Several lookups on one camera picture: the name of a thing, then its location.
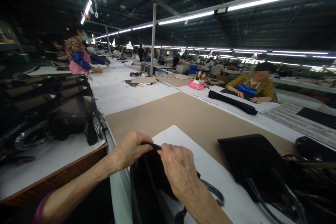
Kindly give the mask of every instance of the worker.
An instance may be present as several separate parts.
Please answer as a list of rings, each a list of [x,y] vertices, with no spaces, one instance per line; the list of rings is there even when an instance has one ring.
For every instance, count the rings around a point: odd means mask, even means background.
[[[216,78],[216,75],[220,75],[224,72],[224,67],[223,67],[223,61],[221,61],[219,64],[215,66],[215,69],[213,70],[213,77]]]
[[[70,71],[72,74],[85,74],[87,75],[90,70],[92,72],[102,72],[102,68],[93,68],[90,65],[91,60],[100,64],[109,66],[107,62],[98,58],[95,54],[88,51],[88,49],[82,44],[83,40],[87,39],[87,34],[82,25],[75,24],[73,28],[74,36],[66,41],[65,54],[70,61]]]
[[[180,58],[176,54],[175,57],[173,58],[173,69],[176,69],[176,66],[179,63],[180,63]]]
[[[121,52],[119,51],[118,47],[115,48],[115,50],[113,51],[113,54],[115,55],[119,55],[119,58],[121,58]]]
[[[132,50],[131,60],[140,61],[140,56],[136,54],[135,50]]]
[[[140,61],[143,61],[143,56],[144,56],[144,49],[142,48],[142,44],[140,44],[140,48],[138,49],[138,55],[140,57]]]
[[[154,58],[158,58],[159,53],[157,52],[156,49],[154,49]]]
[[[212,60],[213,60],[213,57],[210,57],[203,66],[202,71],[205,72],[206,75],[210,74],[211,68],[214,65],[214,62]]]
[[[159,55],[159,65],[164,65],[166,64],[166,62],[164,61],[164,55],[162,53],[160,53]]]
[[[71,212],[77,206],[81,209],[81,202],[102,181],[118,171],[127,169],[140,156],[152,151],[153,147],[149,143],[153,143],[150,136],[131,131],[110,154],[89,170],[61,188],[49,192],[40,202],[33,202],[19,209],[13,214],[9,223],[63,223],[65,221],[78,223],[77,216],[71,215]],[[197,223],[232,223],[206,185],[197,177],[191,150],[164,143],[158,154],[174,195]],[[96,222],[94,219],[88,220],[88,223]]]
[[[239,97],[250,95],[254,98],[250,100],[254,103],[270,102],[274,99],[273,82],[270,76],[275,70],[272,63],[259,63],[252,69],[252,74],[241,75],[235,80],[226,84],[225,88],[235,92]]]

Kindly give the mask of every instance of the blue apron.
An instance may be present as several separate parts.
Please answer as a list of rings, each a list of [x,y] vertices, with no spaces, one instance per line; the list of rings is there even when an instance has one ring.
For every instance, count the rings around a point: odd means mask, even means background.
[[[244,84],[241,84],[241,85],[239,85],[238,87],[236,87],[236,89],[238,90],[238,91],[240,91],[240,92],[242,92],[243,94],[245,94],[245,95],[251,95],[251,96],[253,96],[253,97],[255,97],[256,96],[256,93],[257,93],[257,90],[258,90],[258,87],[259,87],[259,85],[260,85],[260,82],[258,82],[258,84],[257,84],[257,88],[251,88],[251,87],[247,87],[246,86],[246,83],[248,83],[250,80],[252,79],[252,77],[247,81],[247,82],[245,82]]]

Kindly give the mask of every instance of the pink apron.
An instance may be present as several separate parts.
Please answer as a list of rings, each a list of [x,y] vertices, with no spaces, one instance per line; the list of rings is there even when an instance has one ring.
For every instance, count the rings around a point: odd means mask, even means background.
[[[82,47],[83,47],[83,51],[84,51],[84,54],[83,54],[83,59],[87,62],[87,63],[90,63],[91,62],[91,58],[90,58],[90,54],[88,54],[85,49],[84,49],[84,45],[82,44]],[[76,74],[84,74],[84,75],[87,75],[90,70],[89,69],[83,69],[80,65],[78,65],[77,63],[75,63],[73,60],[70,60],[70,65],[69,65],[69,69],[71,71],[71,73],[73,75],[76,75]]]

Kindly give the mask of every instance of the metal pole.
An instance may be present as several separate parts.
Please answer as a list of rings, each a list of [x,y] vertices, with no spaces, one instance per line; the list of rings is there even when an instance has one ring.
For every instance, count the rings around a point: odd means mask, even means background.
[[[106,30],[106,38],[107,38],[107,46],[108,46],[108,50],[109,50],[109,52],[110,52],[110,57],[112,57],[112,53],[111,53],[111,47],[110,47],[110,40],[109,40],[109,33],[108,33],[108,31],[107,31],[107,26],[105,26],[105,30]]]
[[[154,2],[153,4],[153,30],[152,30],[152,56],[150,59],[150,75],[153,75],[153,58],[154,58],[154,43],[155,43],[155,25],[156,25],[156,5],[157,3]]]

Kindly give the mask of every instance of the floral shirt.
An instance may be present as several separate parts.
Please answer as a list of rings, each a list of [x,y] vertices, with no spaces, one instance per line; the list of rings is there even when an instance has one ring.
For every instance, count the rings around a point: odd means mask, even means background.
[[[244,84],[246,81],[248,81],[252,77],[252,74],[246,74],[241,75],[238,78],[234,79],[233,81],[230,81],[228,84],[225,85],[227,88],[228,86],[232,86],[234,88],[238,87],[241,84]],[[246,86],[248,88],[257,88],[257,84],[252,85],[251,82],[247,82]],[[257,89],[257,94],[264,93],[264,97],[271,97],[272,100],[274,99],[274,91],[273,91],[273,81],[271,80],[265,80],[260,82],[260,85]]]

